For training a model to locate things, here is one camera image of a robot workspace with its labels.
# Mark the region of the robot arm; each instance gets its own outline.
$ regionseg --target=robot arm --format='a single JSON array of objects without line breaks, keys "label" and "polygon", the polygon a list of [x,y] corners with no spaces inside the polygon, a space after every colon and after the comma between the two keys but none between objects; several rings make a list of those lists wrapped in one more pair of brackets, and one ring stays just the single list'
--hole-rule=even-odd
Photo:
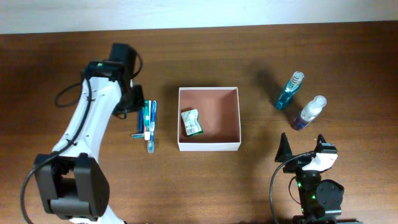
[{"label": "robot arm", "polygon": [[[280,137],[280,145],[275,162],[281,162],[284,173],[295,174],[302,215],[293,217],[294,224],[335,224],[357,223],[356,220],[337,220],[341,215],[344,187],[333,180],[322,180],[321,173],[330,169],[337,159],[337,149],[334,144],[327,143],[319,134],[317,146],[313,151],[293,156],[286,134]],[[272,176],[270,186],[270,204],[276,223],[272,204],[272,183],[277,169]]]},{"label": "robot arm", "polygon": [[[98,156],[111,115],[126,115],[144,104],[141,86],[131,84],[136,75],[132,72],[135,59],[136,52],[128,45],[114,44],[109,60],[90,62],[82,71],[84,80],[79,104],[52,152],[70,146],[35,173],[47,213],[73,223],[125,223],[108,205],[109,184],[98,165]],[[70,139],[77,133],[71,144]],[[39,154],[35,166],[51,156]],[[66,178],[71,171],[74,178]]]}]

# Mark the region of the white bottle cap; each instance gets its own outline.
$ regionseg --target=white bottle cap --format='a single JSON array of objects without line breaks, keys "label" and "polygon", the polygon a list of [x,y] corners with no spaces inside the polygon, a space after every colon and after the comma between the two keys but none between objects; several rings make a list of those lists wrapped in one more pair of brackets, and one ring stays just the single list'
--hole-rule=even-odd
[{"label": "white bottle cap", "polygon": [[324,106],[326,106],[326,98],[324,96],[316,96],[308,103],[308,108],[312,114],[320,113]]},{"label": "white bottle cap", "polygon": [[304,79],[304,74],[302,72],[297,71],[292,75],[292,78],[290,78],[290,82],[293,85],[299,85],[303,81],[303,79]]},{"label": "white bottle cap", "polygon": [[150,140],[150,132],[149,132],[149,131],[144,132],[144,139],[145,139],[146,141],[149,141],[149,140]]}]

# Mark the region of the wood grain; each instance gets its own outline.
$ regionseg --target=wood grain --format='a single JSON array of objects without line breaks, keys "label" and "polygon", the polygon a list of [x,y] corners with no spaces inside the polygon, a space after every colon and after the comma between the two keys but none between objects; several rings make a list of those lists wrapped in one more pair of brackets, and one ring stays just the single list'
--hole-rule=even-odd
[{"label": "wood grain", "polygon": [[[136,81],[158,101],[156,149],[132,140],[137,117],[111,118],[100,166],[110,205],[129,223],[238,223],[271,219],[269,181],[286,132],[294,154],[312,150],[322,133],[339,150],[324,179],[345,187],[342,218],[398,220],[398,22],[307,24],[213,29],[126,30],[0,36],[0,222],[23,223],[22,181],[38,153],[49,153],[74,107],[53,105],[111,44],[134,46],[144,59]],[[300,70],[305,80],[285,111],[272,99]],[[242,125],[238,152],[179,152],[181,86],[237,86]],[[66,100],[77,96],[73,90]],[[328,104],[306,129],[289,121],[314,96]],[[300,214],[289,197],[292,176],[275,180],[280,218]],[[47,215],[35,181],[26,193],[35,223],[66,223]]]}]

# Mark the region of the white box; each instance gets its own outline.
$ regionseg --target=white box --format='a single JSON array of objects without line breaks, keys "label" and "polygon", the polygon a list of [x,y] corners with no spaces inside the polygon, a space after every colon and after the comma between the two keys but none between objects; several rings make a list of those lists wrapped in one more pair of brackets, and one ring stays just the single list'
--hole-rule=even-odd
[{"label": "white box", "polygon": [[[203,134],[187,137],[181,112],[193,109]],[[237,151],[242,141],[238,88],[180,88],[177,141],[180,151]]]}]

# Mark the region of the clear plastic bottle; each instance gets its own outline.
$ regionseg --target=clear plastic bottle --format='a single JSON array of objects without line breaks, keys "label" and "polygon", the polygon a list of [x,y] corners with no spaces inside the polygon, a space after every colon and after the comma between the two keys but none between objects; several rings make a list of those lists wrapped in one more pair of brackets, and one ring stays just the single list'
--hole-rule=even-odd
[{"label": "clear plastic bottle", "polygon": [[316,96],[294,119],[293,129],[298,131],[305,128],[321,113],[324,106],[326,106],[326,98],[324,96]]},{"label": "clear plastic bottle", "polygon": [[304,79],[302,72],[295,72],[287,82],[285,89],[275,103],[277,109],[284,109],[292,101],[294,94],[299,90]]}]

